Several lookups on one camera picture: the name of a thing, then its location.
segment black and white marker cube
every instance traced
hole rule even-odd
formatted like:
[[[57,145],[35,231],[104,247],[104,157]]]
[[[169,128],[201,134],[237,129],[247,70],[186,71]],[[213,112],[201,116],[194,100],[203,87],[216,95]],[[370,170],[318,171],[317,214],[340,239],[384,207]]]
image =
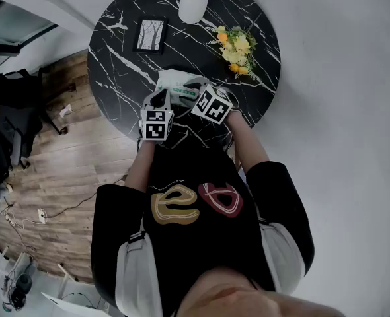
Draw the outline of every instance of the black and white marker cube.
[[[173,122],[172,110],[141,110],[142,138],[149,141],[165,141]]]
[[[223,89],[208,85],[192,109],[192,113],[214,123],[221,124],[233,104]]]

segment person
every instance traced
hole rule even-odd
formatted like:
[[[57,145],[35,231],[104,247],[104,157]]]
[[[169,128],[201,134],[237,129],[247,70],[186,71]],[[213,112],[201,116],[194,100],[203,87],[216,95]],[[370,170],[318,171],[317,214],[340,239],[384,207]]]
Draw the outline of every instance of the person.
[[[158,283],[161,303],[153,303],[152,316],[342,316],[288,295],[313,261],[307,214],[286,167],[270,162],[241,113],[225,121],[247,185],[223,149],[144,141],[124,186],[98,189],[92,241],[98,291],[126,316],[145,316],[141,305],[155,295],[145,294],[142,277],[154,273],[145,280]],[[132,237],[145,243],[129,247]],[[147,245],[155,267],[139,271],[150,253],[134,260],[130,250]]]

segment black t-shirt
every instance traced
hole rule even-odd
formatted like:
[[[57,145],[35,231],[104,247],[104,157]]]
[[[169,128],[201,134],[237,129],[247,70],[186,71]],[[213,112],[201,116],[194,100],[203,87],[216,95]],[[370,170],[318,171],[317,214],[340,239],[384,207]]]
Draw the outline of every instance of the black t-shirt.
[[[106,259],[117,260],[118,248],[139,231],[143,215],[153,244],[164,316],[178,308],[201,274],[217,266],[237,270],[273,291],[254,199],[263,219],[289,230],[309,269],[311,233],[286,167],[260,163],[249,170],[247,183],[253,196],[220,149],[157,146],[146,194],[121,186],[98,189],[92,245],[97,289],[102,287],[102,292],[107,291],[104,296],[114,297],[115,269],[105,269]],[[121,204],[108,210],[114,199]]]

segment electrical outlet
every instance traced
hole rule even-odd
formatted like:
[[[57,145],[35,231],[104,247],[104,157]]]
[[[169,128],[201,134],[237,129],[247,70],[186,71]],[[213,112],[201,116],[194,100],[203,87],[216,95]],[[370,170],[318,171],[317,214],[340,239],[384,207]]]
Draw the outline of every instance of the electrical outlet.
[[[43,209],[38,209],[38,218],[41,223],[47,223],[47,213]]]

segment framed tree picture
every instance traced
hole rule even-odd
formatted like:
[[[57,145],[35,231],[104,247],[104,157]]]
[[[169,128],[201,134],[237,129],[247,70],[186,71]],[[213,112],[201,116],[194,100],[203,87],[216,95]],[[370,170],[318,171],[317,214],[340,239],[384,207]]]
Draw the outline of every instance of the framed tree picture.
[[[136,28],[134,52],[162,54],[166,27],[166,18],[141,17]]]

